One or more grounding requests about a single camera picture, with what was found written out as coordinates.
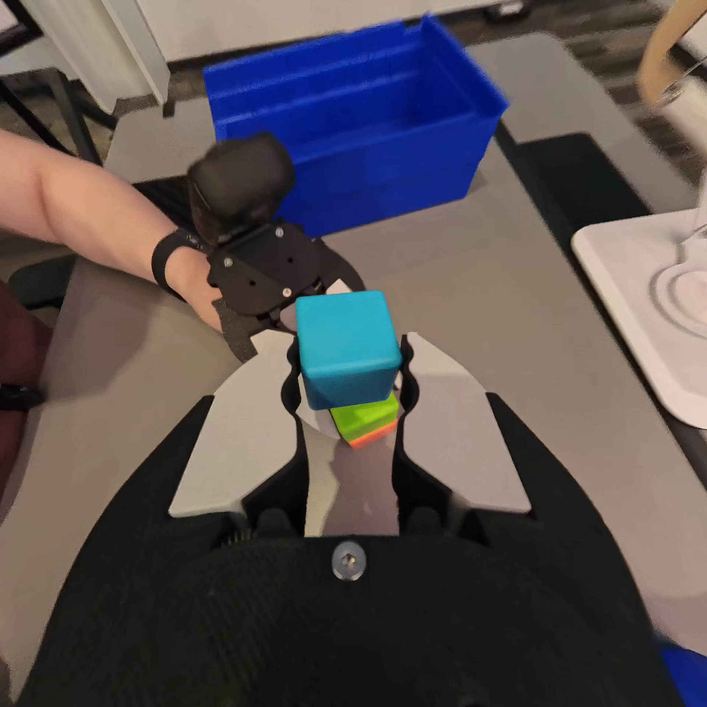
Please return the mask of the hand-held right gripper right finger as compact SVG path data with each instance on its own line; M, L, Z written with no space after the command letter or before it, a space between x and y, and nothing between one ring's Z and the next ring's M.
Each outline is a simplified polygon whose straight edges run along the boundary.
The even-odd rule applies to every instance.
M480 510L528 515L531 502L482 384L419 333L405 334L401 350L393 452L400 532L421 508L453 535Z

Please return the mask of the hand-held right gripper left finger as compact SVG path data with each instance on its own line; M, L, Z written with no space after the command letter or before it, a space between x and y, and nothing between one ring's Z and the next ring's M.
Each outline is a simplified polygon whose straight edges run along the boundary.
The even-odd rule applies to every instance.
M240 530L270 508L304 534L309 469L298 345L244 362L216 390L169 507L173 518L225 513Z

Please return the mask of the light blue cube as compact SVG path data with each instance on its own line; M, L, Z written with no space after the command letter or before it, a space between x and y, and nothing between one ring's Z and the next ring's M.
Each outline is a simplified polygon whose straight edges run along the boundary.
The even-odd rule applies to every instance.
M382 402L391 395L402 353L382 291L301 297L295 314L311 409Z

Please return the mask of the orange cube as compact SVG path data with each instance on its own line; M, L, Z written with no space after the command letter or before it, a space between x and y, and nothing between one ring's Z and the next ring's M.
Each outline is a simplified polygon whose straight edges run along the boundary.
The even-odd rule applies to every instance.
M391 433L395 432L397 429L397 420L381 426L379 429L373 430L365 435L356 437L352 439L351 441L348 442L349 446L351 448L359 450L361 448L364 448L371 443L375 443L376 441L389 436Z

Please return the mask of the green cube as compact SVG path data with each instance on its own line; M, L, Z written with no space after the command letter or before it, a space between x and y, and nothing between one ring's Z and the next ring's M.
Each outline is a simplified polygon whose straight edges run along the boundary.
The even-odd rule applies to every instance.
M330 410L340 436L348 443L398 419L400 403L395 393L379 402L357 404Z

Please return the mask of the blue plastic bin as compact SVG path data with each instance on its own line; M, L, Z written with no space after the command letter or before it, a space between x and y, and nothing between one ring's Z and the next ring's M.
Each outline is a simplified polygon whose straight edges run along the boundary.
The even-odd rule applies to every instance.
M685 706L706 706L706 657L675 644L660 653Z
M508 101L432 15L203 70L217 141L273 134L311 238L465 198Z

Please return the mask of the person's left forearm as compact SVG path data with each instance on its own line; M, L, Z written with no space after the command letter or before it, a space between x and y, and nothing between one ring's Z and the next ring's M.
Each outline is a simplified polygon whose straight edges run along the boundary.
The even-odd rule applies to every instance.
M155 282L151 261L176 226L103 168L1 130L1 232L64 245Z

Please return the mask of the person's left hand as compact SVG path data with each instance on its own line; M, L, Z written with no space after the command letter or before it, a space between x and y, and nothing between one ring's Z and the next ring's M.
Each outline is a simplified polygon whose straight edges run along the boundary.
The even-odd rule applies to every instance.
M221 299L218 288L208 282L210 266L207 257L197 250L179 247L166 261L167 285L188 304L210 327L223 332L214 301Z

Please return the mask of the white document stand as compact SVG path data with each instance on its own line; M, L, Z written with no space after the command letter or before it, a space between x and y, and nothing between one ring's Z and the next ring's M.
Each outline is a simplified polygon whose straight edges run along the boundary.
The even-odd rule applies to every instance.
M706 172L693 209L589 225L571 247L662 405L706 429Z

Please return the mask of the black framed poster stand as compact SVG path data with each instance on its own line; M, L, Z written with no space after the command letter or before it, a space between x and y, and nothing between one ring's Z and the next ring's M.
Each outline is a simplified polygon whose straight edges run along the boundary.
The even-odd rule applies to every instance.
M1 102L45 145L102 166L86 120L115 131L117 119L88 97L78 79L67 76L73 71L58 41L42 28L22 1L1 2ZM64 145L37 116L24 93L43 95L53 101L74 148Z

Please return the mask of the black floor object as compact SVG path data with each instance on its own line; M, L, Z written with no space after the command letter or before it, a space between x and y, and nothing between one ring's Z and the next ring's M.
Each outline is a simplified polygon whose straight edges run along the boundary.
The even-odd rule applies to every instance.
M492 23L517 22L526 18L534 1L501 1L483 9L484 18Z

